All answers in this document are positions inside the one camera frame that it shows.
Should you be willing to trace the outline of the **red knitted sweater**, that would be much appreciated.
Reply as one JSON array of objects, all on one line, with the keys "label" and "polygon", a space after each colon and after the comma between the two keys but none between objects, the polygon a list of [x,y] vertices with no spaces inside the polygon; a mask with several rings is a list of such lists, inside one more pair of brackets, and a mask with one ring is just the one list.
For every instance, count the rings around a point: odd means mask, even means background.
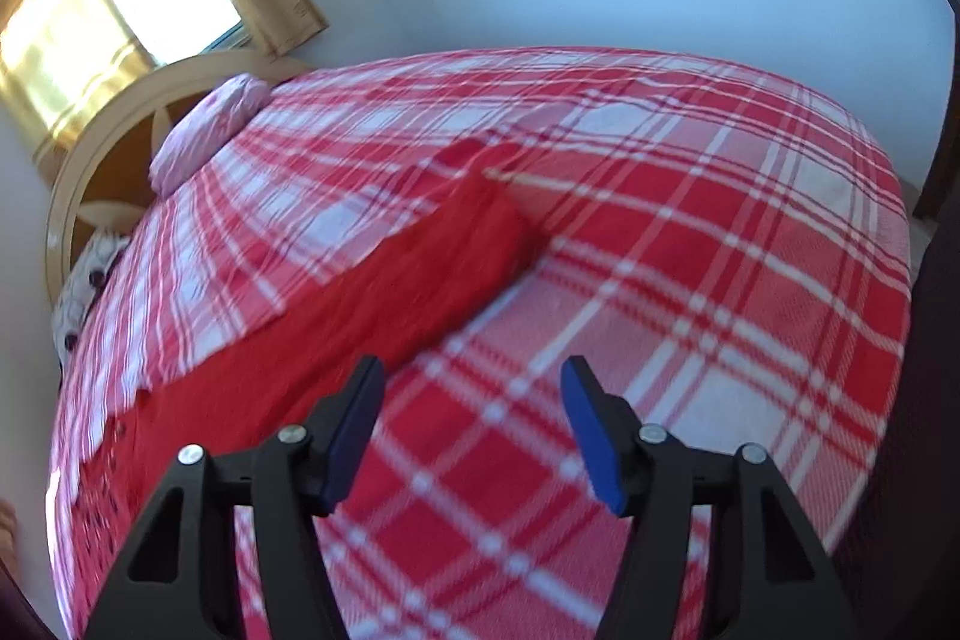
[{"label": "red knitted sweater", "polygon": [[389,372],[480,314],[537,260],[545,232],[506,185],[472,172],[433,213],[353,268],[302,289],[283,314],[112,416],[80,473],[71,541],[83,573],[109,569],[179,448],[259,445],[338,392],[364,356]]}]

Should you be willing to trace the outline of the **white patterned pillow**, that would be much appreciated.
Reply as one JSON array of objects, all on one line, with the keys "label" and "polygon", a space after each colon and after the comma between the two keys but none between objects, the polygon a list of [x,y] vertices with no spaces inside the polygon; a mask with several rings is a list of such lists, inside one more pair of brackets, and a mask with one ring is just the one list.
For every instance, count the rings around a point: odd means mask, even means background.
[{"label": "white patterned pillow", "polygon": [[106,289],[112,269],[130,244],[127,236],[98,229],[89,237],[52,310],[52,339],[62,369],[80,341],[89,312]]}]

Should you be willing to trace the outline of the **red white plaid bedspread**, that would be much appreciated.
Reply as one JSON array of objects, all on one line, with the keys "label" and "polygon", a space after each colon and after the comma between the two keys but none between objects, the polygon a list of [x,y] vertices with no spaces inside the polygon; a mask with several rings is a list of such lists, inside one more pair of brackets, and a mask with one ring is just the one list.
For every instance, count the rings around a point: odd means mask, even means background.
[{"label": "red white plaid bedspread", "polygon": [[163,191],[65,369],[47,525],[71,635],[184,443],[288,422],[254,328],[469,175],[548,242],[407,364],[317,536],[358,638],[586,638],[625,523],[560,398],[573,354],[682,442],[763,445],[827,548],[874,468],[910,321],[885,152],[843,107],[750,67],[654,52],[428,53],[278,86]]}]

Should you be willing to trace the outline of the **cream wooden headboard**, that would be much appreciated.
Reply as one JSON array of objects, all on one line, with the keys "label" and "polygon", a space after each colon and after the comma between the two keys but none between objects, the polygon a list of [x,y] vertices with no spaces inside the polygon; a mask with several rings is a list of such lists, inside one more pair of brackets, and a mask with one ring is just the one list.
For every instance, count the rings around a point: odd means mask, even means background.
[{"label": "cream wooden headboard", "polygon": [[179,120],[223,81],[251,73],[270,85],[311,68],[252,49],[204,53],[147,74],[110,99],[65,156],[47,213],[44,276],[57,301],[78,255],[99,227],[127,234],[155,200],[151,159]]}]

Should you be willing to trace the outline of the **pink pillow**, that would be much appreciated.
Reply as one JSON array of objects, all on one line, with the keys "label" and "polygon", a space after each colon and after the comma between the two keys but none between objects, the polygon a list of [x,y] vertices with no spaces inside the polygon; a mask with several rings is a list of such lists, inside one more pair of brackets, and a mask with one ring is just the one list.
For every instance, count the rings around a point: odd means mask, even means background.
[{"label": "pink pillow", "polygon": [[167,133],[149,164],[149,185],[160,198],[197,174],[249,124],[270,99],[267,81],[236,74],[207,94]]}]

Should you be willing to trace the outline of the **yellow curtain left of window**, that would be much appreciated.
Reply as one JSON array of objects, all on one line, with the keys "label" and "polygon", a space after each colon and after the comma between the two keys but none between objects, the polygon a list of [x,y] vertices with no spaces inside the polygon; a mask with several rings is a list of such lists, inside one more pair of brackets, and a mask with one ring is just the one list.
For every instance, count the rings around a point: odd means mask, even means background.
[{"label": "yellow curtain left of window", "polygon": [[2,0],[2,104],[46,184],[94,115],[155,68],[112,0]]}]

